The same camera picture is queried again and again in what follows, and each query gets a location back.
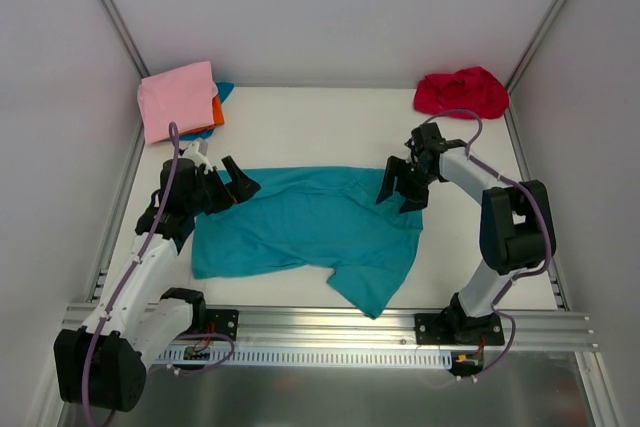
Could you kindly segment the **teal t shirt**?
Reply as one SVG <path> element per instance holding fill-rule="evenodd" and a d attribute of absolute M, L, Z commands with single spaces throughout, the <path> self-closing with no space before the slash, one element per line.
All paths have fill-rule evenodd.
<path fill-rule="evenodd" d="M 231 82 L 216 82 L 216 83 L 215 83 L 215 85 L 216 85 L 216 87 L 217 87 L 217 89 L 218 89 L 218 93 L 217 93 L 217 95 L 219 95 L 219 96 L 220 96 L 221 103 L 223 104 L 223 103 L 224 103 L 224 101 L 225 101 L 225 100 L 226 100 L 226 99 L 231 95 L 231 93 L 233 92 L 233 90 L 234 90 L 234 84 L 233 84 L 233 83 L 231 83 Z M 195 139 L 197 139 L 197 138 L 204 138 L 204 139 L 206 139 L 206 138 L 210 137 L 210 136 L 213 134 L 214 130 L 213 130 L 209 135 L 206 135 L 206 136 L 198 135 L 196 138 L 188 138 L 188 139 L 181 139 L 181 138 L 180 138 L 180 139 L 181 139 L 181 140 L 183 140 L 183 141 L 187 141 L 187 140 L 191 141 L 191 140 L 195 140 Z"/>
<path fill-rule="evenodd" d="M 381 315 L 408 276 L 423 232 L 421 212 L 395 194 L 376 201 L 380 169 L 345 166 L 248 170 L 261 188 L 245 203 L 200 215 L 191 271 L 198 280 L 331 270 L 327 283 L 364 315 Z"/>

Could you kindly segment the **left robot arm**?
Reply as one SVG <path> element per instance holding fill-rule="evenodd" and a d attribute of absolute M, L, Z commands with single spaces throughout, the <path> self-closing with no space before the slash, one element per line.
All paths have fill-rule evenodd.
<path fill-rule="evenodd" d="M 261 186 L 230 156 L 218 172 L 205 156 L 181 151 L 164 162 L 160 186 L 135 225 L 130 253 L 99 304 L 75 330 L 54 342 L 63 401 L 129 412 L 138 403 L 158 355 L 181 334 L 207 329 L 200 291 L 170 288 L 151 314 L 151 295 L 177 260 L 199 215 L 224 212 L 256 195 Z"/>

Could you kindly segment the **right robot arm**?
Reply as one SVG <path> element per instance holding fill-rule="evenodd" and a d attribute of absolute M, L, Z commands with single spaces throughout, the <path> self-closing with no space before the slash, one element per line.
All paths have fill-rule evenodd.
<path fill-rule="evenodd" d="M 432 183 L 451 182 L 481 209 L 479 247 L 482 260 L 471 280 L 434 316 L 415 317 L 421 345 L 503 344 L 496 310 L 506 293 L 522 278 L 546 272 L 556 251 L 556 238 L 545 185 L 537 180 L 515 181 L 481 160 L 471 145 L 447 140 L 433 121 L 411 132 L 409 156 L 391 156 L 378 194 L 384 202 L 400 194 L 401 212 L 428 205 Z"/>

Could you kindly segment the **folded orange t shirt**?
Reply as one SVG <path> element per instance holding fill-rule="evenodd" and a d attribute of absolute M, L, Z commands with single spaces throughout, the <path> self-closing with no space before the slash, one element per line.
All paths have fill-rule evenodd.
<path fill-rule="evenodd" d="M 186 132 L 182 132 L 180 134 L 180 138 L 188 139 L 188 138 L 196 138 L 198 135 L 206 136 L 206 135 L 209 135 L 217 126 L 223 125 L 225 123 L 225 118 L 222 110 L 222 103 L 219 95 L 216 95 L 212 99 L 212 116 L 213 116 L 213 123 L 211 125 L 208 125 L 205 127 L 199 127 Z"/>

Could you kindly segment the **crumpled red t shirt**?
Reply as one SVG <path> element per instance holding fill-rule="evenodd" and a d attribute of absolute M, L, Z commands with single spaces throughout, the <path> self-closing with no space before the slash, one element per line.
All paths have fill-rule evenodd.
<path fill-rule="evenodd" d="M 481 119 L 502 117 L 510 106 L 504 85 L 488 70 L 471 67 L 454 73 L 426 75 L 417 86 L 413 107 L 423 114 L 435 115 L 451 112 L 459 119 L 472 119 L 469 110 Z"/>

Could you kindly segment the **folded pink t shirt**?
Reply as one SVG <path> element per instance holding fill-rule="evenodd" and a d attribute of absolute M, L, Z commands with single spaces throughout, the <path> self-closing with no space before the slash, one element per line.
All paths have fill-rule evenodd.
<path fill-rule="evenodd" d="M 137 90 L 137 102 L 145 143 L 168 139 L 172 122 L 180 134 L 213 126 L 213 99 L 217 95 L 210 61 L 143 78 Z"/>

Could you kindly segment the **folded teal t shirt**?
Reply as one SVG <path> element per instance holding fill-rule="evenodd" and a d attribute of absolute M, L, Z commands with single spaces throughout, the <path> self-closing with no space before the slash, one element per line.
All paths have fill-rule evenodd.
<path fill-rule="evenodd" d="M 226 99 L 231 95 L 231 93 L 233 92 L 233 90 L 234 90 L 234 84 L 233 84 L 233 83 L 231 83 L 231 82 L 216 82 L 216 83 L 215 83 L 215 85 L 216 85 L 216 87 L 217 87 L 217 89 L 218 89 L 218 93 L 217 93 L 217 95 L 219 95 L 219 96 L 220 96 L 221 103 L 223 104 L 223 103 L 224 103 L 224 101 L 225 101 L 225 100 L 226 100 Z M 206 135 L 206 136 L 198 135 L 196 138 L 188 138 L 188 139 L 181 139 L 181 138 L 180 138 L 180 139 L 181 139 L 181 140 L 183 140 L 183 141 L 187 141 L 187 140 L 191 141 L 191 140 L 195 140 L 195 139 L 197 139 L 197 138 L 204 138 L 204 139 L 206 139 L 206 138 L 210 137 L 210 136 L 213 134 L 214 130 L 213 130 L 209 135 Z"/>

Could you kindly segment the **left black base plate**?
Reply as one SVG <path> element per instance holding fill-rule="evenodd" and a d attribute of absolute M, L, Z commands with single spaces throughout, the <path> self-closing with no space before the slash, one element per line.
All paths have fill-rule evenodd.
<path fill-rule="evenodd" d="M 237 338 L 238 323 L 238 310 L 213 308 L 208 308 L 206 310 L 206 333 L 222 334 L 235 341 Z"/>

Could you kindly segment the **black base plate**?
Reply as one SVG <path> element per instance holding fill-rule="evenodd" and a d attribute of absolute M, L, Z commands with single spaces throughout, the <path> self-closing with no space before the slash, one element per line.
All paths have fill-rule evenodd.
<path fill-rule="evenodd" d="M 206 333 L 222 334 L 235 341 L 237 338 L 238 323 L 238 310 L 213 308 L 208 308 L 206 310 Z"/>
<path fill-rule="evenodd" d="M 505 337 L 497 314 L 474 318 L 454 318 L 442 311 L 414 315 L 416 342 L 418 345 L 479 345 L 503 346 Z"/>

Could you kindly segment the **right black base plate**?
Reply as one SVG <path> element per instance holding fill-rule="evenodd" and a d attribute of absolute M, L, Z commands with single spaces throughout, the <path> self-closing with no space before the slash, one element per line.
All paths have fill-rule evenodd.
<path fill-rule="evenodd" d="M 497 314 L 474 318 L 454 318 L 442 311 L 414 315 L 416 342 L 418 345 L 479 345 L 503 346 L 505 337 Z"/>

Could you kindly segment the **aluminium mounting rail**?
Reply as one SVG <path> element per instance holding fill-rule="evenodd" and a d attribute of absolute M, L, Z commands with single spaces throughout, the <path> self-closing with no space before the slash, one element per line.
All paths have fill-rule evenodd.
<path fill-rule="evenodd" d="M 329 348 L 413 347 L 426 331 L 417 318 L 433 318 L 430 310 L 389 309 L 372 320 L 353 308 L 236 306 L 235 340 L 240 345 Z M 507 311 L 500 332 L 510 335 L 520 351 L 596 351 L 600 347 L 590 317 L 584 313 Z"/>

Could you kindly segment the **left aluminium frame post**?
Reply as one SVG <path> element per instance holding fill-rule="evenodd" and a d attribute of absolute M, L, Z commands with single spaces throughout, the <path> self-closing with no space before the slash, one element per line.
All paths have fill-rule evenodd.
<path fill-rule="evenodd" d="M 105 12 L 118 40 L 122 44 L 129 60 L 134 66 L 135 71 L 141 77 L 147 77 L 149 70 L 142 55 L 136 45 L 136 42 L 128 28 L 123 15 L 120 12 L 115 0 L 98 0 L 101 8 Z"/>

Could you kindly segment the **aluminium frame post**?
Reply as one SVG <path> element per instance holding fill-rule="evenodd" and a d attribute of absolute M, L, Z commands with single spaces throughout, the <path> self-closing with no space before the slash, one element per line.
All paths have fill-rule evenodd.
<path fill-rule="evenodd" d="M 514 70 L 508 77 L 505 87 L 509 94 L 512 94 L 518 83 L 523 78 L 525 72 L 533 62 L 536 54 L 541 49 L 545 39 L 549 35 L 552 27 L 558 21 L 561 13 L 570 0 L 552 0 L 541 21 L 536 27 L 529 43 L 520 56 Z"/>
<path fill-rule="evenodd" d="M 123 15 L 120 12 L 115 0 L 98 0 L 101 8 L 105 12 L 118 40 L 122 44 L 129 60 L 134 66 L 135 71 L 141 77 L 147 77 L 149 70 L 142 55 L 136 45 L 136 42 L 128 28 Z"/>

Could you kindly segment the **right aluminium frame post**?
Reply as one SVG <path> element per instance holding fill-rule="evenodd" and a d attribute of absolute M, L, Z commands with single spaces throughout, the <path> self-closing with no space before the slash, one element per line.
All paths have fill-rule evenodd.
<path fill-rule="evenodd" d="M 508 77 L 505 87 L 509 94 L 512 94 L 518 83 L 523 78 L 525 72 L 533 62 L 536 54 L 541 49 L 545 39 L 549 35 L 552 27 L 558 21 L 561 13 L 570 0 L 552 0 L 541 21 L 536 27 L 529 43 L 520 56 L 514 70 Z"/>

